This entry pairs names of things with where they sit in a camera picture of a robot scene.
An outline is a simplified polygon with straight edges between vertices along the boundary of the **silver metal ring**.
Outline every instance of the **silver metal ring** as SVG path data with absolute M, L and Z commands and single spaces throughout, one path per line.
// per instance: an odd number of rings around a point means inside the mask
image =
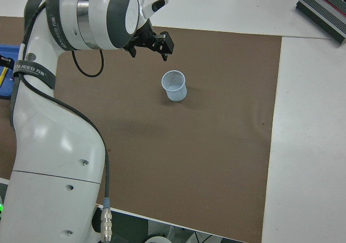
M 91 32 L 89 23 L 89 0 L 78 0 L 77 21 L 78 28 L 86 45 L 91 49 L 100 49 Z

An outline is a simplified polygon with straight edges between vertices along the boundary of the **cup rim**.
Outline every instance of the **cup rim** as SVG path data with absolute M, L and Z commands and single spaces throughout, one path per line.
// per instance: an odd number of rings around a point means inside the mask
M 182 84 L 179 88 L 174 89 L 174 90 L 169 90 L 169 89 L 166 89 L 166 88 L 163 86 L 163 79 L 164 79 L 164 77 L 165 77 L 166 75 L 168 75 L 169 73 L 172 73 L 172 72 L 177 72 L 177 73 L 179 73 L 180 75 L 182 75 L 182 76 L 183 76 L 184 82 L 183 82 L 183 84 Z M 161 85 L 162 85 L 162 87 L 163 87 L 166 91 L 168 91 L 168 92 L 176 92 L 176 91 L 179 91 L 181 88 L 184 87 L 185 82 L 186 82 L 185 75 L 184 75 L 183 73 L 181 73 L 180 71 L 178 71 L 178 70 L 170 70 L 170 71 L 166 72 L 166 73 L 163 75 L 162 79 L 161 79 Z

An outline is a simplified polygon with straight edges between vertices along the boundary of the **black button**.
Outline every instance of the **black button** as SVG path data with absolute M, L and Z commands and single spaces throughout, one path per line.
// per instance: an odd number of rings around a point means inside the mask
M 158 9 L 160 9 L 164 5 L 165 5 L 165 1 L 159 0 L 159 1 L 156 1 L 154 4 L 152 4 L 151 8 L 154 12 L 156 12 Z

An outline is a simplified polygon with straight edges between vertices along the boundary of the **clear plastic object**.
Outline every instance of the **clear plastic object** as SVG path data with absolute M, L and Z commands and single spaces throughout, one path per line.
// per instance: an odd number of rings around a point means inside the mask
M 168 71 L 163 75 L 161 84 L 166 90 L 167 96 L 174 102 L 183 100 L 187 95 L 186 79 L 183 73 L 178 70 Z

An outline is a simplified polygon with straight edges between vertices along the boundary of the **metal connector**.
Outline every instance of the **metal connector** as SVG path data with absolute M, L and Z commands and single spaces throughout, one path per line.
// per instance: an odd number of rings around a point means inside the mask
M 110 208 L 103 208 L 101 213 L 101 242 L 110 242 L 112 239 L 112 212 Z

